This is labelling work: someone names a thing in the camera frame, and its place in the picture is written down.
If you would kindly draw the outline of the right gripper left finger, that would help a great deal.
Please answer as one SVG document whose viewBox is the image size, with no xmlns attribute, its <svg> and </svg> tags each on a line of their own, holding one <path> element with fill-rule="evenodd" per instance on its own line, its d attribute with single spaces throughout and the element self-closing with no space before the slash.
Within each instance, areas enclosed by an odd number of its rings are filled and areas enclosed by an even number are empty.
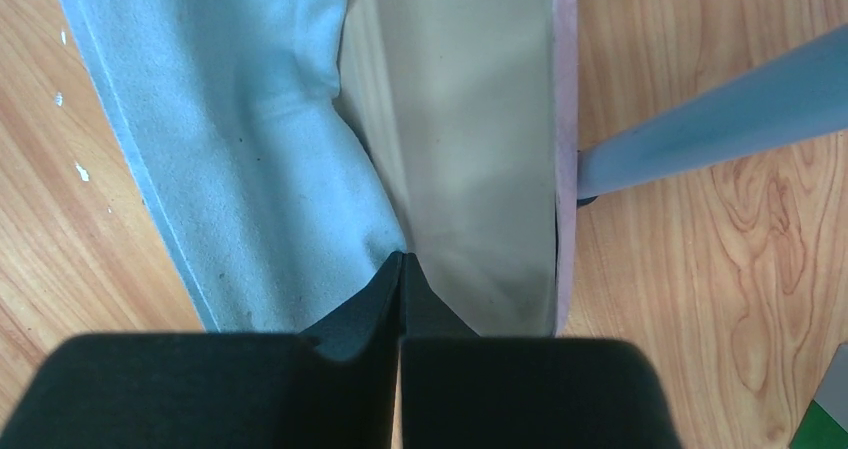
<svg viewBox="0 0 848 449">
<path fill-rule="evenodd" d="M 85 334 L 36 372 L 5 448 L 386 448 L 398 284 L 390 255 L 308 329 Z"/>
</svg>

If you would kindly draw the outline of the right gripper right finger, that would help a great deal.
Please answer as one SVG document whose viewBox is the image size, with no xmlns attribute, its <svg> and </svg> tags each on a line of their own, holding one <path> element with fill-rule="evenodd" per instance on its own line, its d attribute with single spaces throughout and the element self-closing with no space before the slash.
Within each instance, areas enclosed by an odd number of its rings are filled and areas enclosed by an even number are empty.
<svg viewBox="0 0 848 449">
<path fill-rule="evenodd" d="M 430 288 L 400 282 L 401 432 L 407 448 L 677 448 L 645 355 L 617 339 L 483 337 Z"/>
</svg>

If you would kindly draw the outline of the light blue cleaning cloth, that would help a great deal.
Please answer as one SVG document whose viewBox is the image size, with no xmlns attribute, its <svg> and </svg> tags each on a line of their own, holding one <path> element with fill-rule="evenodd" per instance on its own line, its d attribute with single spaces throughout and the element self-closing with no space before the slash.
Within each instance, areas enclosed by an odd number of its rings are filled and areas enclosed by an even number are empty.
<svg viewBox="0 0 848 449">
<path fill-rule="evenodd" d="M 203 327 L 359 353 L 381 306 L 337 309 L 405 242 L 334 105 L 347 0 L 60 3 Z"/>
</svg>

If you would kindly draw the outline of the pink glasses case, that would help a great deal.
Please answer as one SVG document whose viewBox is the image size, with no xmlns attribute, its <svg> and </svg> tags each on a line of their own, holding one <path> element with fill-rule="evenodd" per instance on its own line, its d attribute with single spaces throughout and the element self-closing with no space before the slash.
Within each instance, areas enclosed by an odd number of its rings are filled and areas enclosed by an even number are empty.
<svg viewBox="0 0 848 449">
<path fill-rule="evenodd" d="M 482 335 L 567 320 L 577 0 L 349 0 L 339 109 L 432 290 Z"/>
</svg>

